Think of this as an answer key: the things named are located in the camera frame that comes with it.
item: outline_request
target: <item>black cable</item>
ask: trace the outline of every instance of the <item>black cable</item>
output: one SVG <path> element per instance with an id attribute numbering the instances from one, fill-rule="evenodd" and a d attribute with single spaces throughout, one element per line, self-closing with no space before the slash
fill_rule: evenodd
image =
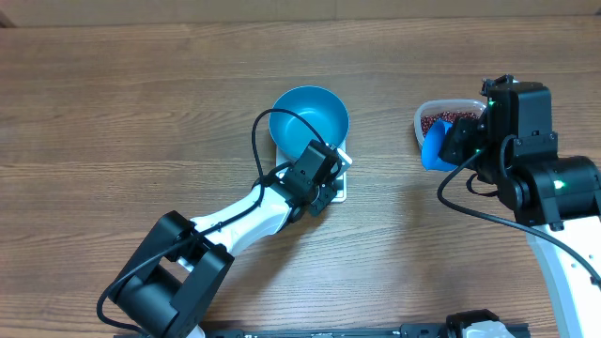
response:
<path id="1" fill-rule="evenodd" d="M 515 135 L 507 135 L 501 142 L 501 149 L 499 151 L 499 171 L 503 177 L 507 178 L 507 169 L 505 168 L 505 148 L 509 143 L 509 140 L 516 139 Z"/>
<path id="2" fill-rule="evenodd" d="M 513 227 L 517 230 L 521 230 L 523 232 L 526 232 L 528 234 L 531 234 L 533 236 L 537 236 L 538 238 L 544 239 L 548 242 L 550 242 L 551 244 L 559 247 L 560 249 L 564 250 L 565 252 L 567 252 L 569 255 L 571 255 L 574 259 L 576 259 L 580 265 L 582 265 L 582 267 L 584 267 L 587 271 L 589 271 L 589 273 L 591 274 L 591 281 L 593 282 L 593 284 L 598 285 L 599 288 L 601 288 L 601 276 L 599 276 L 599 274 L 597 273 L 597 271 L 594 270 L 594 268 L 591 266 L 591 264 L 589 264 L 589 262 L 586 261 L 586 259 L 582 258 L 581 255 L 579 255 L 577 252 L 574 251 L 574 249 L 570 248 L 569 246 L 567 246 L 565 243 L 563 243 L 562 241 L 542 232 L 536 229 L 533 229 L 529 226 L 526 225 L 522 225 L 520 223 L 515 223 L 509 220 L 505 220 L 501 217 L 497 217 L 494 215 L 490 215 L 484 212 L 480 212 L 480 211 L 476 211 L 467 207 L 461 207 L 455 203 L 452 203 L 450 201 L 448 201 L 446 198 L 444 198 L 442 196 L 442 191 L 444 191 L 444 188 L 447 186 L 447 184 L 449 184 L 449 182 L 455 177 L 457 176 L 457 174 L 459 174 L 459 172 L 461 172 L 463 169 L 465 169 L 465 167 L 467 167 L 468 165 L 470 165 L 474 160 L 476 160 L 480 155 L 482 155 L 484 152 L 486 152 L 486 149 L 484 149 L 483 151 L 477 152 L 475 154 L 473 154 L 467 161 L 463 162 L 463 164 L 459 165 L 456 169 L 453 170 L 453 172 L 451 174 L 449 174 L 446 178 L 444 178 L 442 180 L 442 183 L 440 183 L 439 189 L 437 191 L 437 197 L 439 198 L 440 202 L 455 210 L 455 211 L 459 211 L 461 213 L 473 216 L 473 217 L 477 217 L 477 218 L 481 218 L 483 220 L 487 220 L 487 221 L 491 221 L 494 223 L 499 223 L 499 224 L 503 224 L 503 225 L 507 225 L 509 227 Z"/>
<path id="3" fill-rule="evenodd" d="M 248 215 L 249 213 L 253 212 L 253 210 L 255 210 L 257 207 L 259 207 L 261 205 L 261 202 L 263 201 L 263 196 L 265 195 L 265 185 L 263 184 L 263 180 L 264 180 L 264 176 L 263 176 L 263 168 L 261 167 L 261 160 L 259 159 L 259 154 L 258 154 L 258 150 L 256 149 L 256 126 L 258 125 L 261 117 L 269 114 L 269 113 L 285 113 L 288 115 L 292 115 L 294 117 L 296 117 L 298 120 L 300 120 L 300 122 L 304 123 L 305 126 L 307 126 L 307 128 L 309 128 L 309 130 L 311 130 L 317 137 L 317 139 L 319 140 L 319 142 L 321 142 L 322 144 L 326 144 L 326 142 L 323 140 L 323 138 L 321 137 L 321 135 L 319 135 L 319 133 L 316 131 L 315 128 L 313 128 L 313 126 L 311 126 L 311 124 L 309 124 L 309 122 L 307 122 L 307 120 L 305 120 L 302 116 L 291 112 L 287 109 L 279 109 L 279 108 L 272 108 L 272 109 L 268 109 L 266 111 L 264 111 L 263 113 L 259 114 L 259 116 L 256 117 L 256 119 L 254 120 L 254 124 L 253 124 L 253 130 L 251 131 L 251 143 L 253 144 L 253 155 L 254 155 L 254 161 L 256 162 L 256 169 L 259 172 L 259 184 L 261 186 L 260 188 L 260 193 L 259 193 L 259 197 L 256 199 L 256 201 L 250 206 L 248 207 L 246 210 L 242 211 L 241 213 L 239 213 L 238 215 L 235 215 L 225 221 L 219 222 L 213 226 L 211 226 L 208 229 L 205 229 L 201 232 L 198 232 L 196 234 L 194 234 L 191 237 L 185 238 L 182 241 L 170 246 L 169 248 L 163 250 L 160 253 L 155 254 L 154 256 L 148 258 L 146 261 L 144 261 L 143 263 L 141 263 L 140 265 L 138 265 L 137 267 L 135 267 L 134 269 L 130 270 L 128 273 L 124 274 L 121 278 L 119 278 L 117 281 L 112 282 L 105 290 L 104 292 L 102 292 L 102 294 L 100 295 L 98 302 L 96 303 L 96 315 L 98 316 L 98 319 L 105 324 L 108 324 L 110 326 L 113 326 L 115 328 L 119 328 L 119 329 L 125 329 L 125 330 L 133 330 L 136 331 L 138 333 L 140 333 L 141 336 L 143 337 L 149 337 L 149 335 L 144 332 L 144 330 L 142 330 L 142 328 L 136 326 L 136 325 L 132 325 L 132 324 L 127 324 L 127 323 L 122 323 L 122 322 L 118 322 L 116 320 L 113 320 L 109 317 L 107 317 L 106 315 L 104 315 L 104 312 L 102 311 L 102 305 L 104 304 L 104 302 L 106 301 L 106 299 L 108 298 L 108 295 L 111 293 L 111 291 L 113 290 L 113 288 L 121 283 L 124 283 L 126 280 L 128 280 L 131 276 L 133 276 L 137 271 L 139 271 L 140 269 L 142 269 L 143 267 L 147 266 L 148 264 L 154 262 L 157 259 L 161 259 L 163 256 L 165 256 L 166 254 L 170 254 L 171 252 L 181 248 L 184 245 L 188 245 L 189 243 L 191 243 L 193 240 L 196 240 L 197 238 L 201 238 L 203 236 L 206 236 L 212 232 L 218 231 L 220 229 L 222 229 L 224 226 L 233 223 L 239 219 L 241 219 L 242 217 Z M 291 163 L 290 162 L 286 162 L 283 164 L 280 164 L 279 166 L 277 166 L 275 169 L 280 168 L 277 171 L 280 171 L 288 166 L 290 166 Z"/>
<path id="4" fill-rule="evenodd" d="M 471 182 L 475 178 L 477 178 L 477 177 L 478 177 L 478 174 L 473 174 L 466 181 L 466 188 L 468 188 L 468 192 L 471 192 L 473 194 L 477 194 L 478 196 L 484 196 L 484 197 L 495 197 L 495 196 L 499 195 L 499 191 L 494 191 L 494 192 L 477 192 L 476 190 L 474 190 L 473 187 L 471 186 Z"/>

